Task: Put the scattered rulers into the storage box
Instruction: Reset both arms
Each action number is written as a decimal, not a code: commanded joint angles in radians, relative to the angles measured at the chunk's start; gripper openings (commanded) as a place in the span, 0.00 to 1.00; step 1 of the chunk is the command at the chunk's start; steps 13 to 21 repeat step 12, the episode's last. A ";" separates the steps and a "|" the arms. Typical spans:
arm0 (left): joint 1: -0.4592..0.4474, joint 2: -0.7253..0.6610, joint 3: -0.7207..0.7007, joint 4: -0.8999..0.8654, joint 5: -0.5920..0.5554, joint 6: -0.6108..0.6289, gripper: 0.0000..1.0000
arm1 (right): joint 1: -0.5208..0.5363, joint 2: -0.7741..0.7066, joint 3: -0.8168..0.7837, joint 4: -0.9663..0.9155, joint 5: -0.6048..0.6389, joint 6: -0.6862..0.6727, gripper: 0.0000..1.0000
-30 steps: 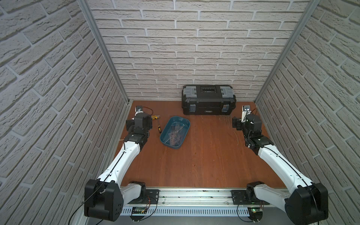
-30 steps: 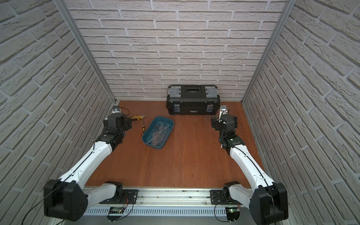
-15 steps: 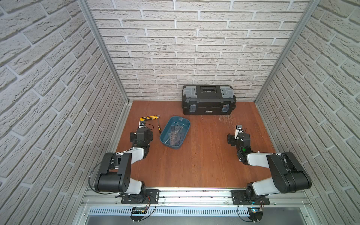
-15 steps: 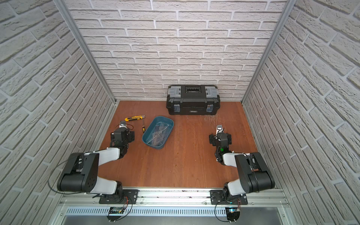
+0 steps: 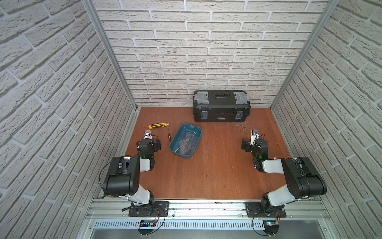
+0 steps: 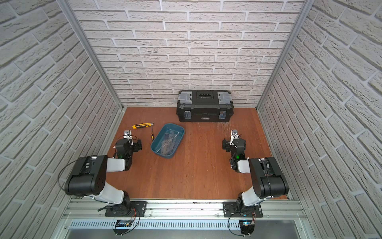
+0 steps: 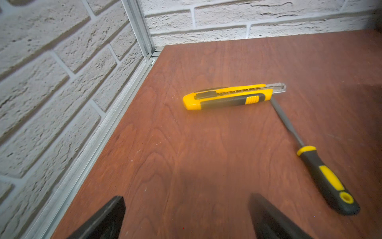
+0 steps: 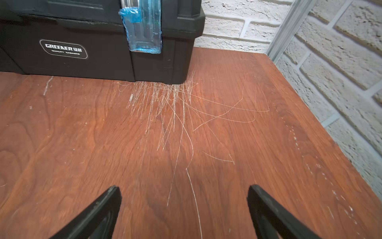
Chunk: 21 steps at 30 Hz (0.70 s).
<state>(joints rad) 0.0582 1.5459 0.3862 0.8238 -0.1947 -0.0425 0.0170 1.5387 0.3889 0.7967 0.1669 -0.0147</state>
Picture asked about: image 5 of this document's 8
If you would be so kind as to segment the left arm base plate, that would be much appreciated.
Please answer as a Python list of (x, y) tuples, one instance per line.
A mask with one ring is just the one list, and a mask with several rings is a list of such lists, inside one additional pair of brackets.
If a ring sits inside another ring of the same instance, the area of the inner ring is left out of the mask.
[(129, 217), (167, 217), (169, 201), (155, 201), (154, 204), (136, 206), (131, 203)]

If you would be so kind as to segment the teal plastic storage tray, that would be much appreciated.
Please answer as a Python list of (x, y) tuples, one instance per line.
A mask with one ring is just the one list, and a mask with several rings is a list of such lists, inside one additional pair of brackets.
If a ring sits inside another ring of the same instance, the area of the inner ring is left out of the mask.
[(170, 143), (170, 151), (179, 157), (191, 158), (201, 139), (202, 132), (202, 129), (197, 125), (182, 124)]

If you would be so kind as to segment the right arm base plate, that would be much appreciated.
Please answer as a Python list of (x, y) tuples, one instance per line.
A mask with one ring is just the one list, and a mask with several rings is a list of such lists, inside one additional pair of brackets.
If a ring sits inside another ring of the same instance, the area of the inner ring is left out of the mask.
[(262, 202), (245, 202), (248, 218), (266, 217), (266, 218), (286, 218), (284, 207), (274, 207)]

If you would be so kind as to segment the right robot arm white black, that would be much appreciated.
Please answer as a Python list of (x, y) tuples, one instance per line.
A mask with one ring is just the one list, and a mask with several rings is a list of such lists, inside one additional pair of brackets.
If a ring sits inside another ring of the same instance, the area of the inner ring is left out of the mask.
[(252, 154), (255, 169), (261, 173), (282, 174), (286, 182), (263, 194), (260, 203), (255, 204), (256, 214), (280, 215), (286, 204), (326, 194), (327, 185), (308, 157), (270, 159), (268, 142), (260, 136), (242, 139), (241, 148)]

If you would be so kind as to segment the clear stencil ruler with holes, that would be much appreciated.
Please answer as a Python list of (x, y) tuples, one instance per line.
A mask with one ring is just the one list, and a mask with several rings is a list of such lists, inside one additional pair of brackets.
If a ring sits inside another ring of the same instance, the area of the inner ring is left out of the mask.
[(182, 135), (182, 146), (181, 146), (181, 153), (182, 154), (189, 154), (189, 151), (191, 150), (191, 140), (193, 137), (193, 133), (187, 130), (183, 135)]

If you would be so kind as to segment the long clear straight ruler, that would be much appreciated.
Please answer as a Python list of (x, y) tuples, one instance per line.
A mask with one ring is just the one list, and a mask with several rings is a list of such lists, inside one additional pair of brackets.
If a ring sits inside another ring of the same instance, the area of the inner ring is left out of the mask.
[(198, 136), (195, 133), (183, 133), (178, 140), (174, 152), (179, 154), (191, 154), (197, 144)]

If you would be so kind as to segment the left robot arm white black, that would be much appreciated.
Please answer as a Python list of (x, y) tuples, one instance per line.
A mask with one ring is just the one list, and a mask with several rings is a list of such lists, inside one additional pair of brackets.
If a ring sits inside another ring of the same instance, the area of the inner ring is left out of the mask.
[(137, 154), (117, 156), (99, 172), (98, 182), (105, 195), (125, 198), (135, 207), (153, 206), (151, 191), (140, 185), (140, 173), (153, 170), (154, 153), (161, 149), (161, 141), (146, 136), (137, 142)]

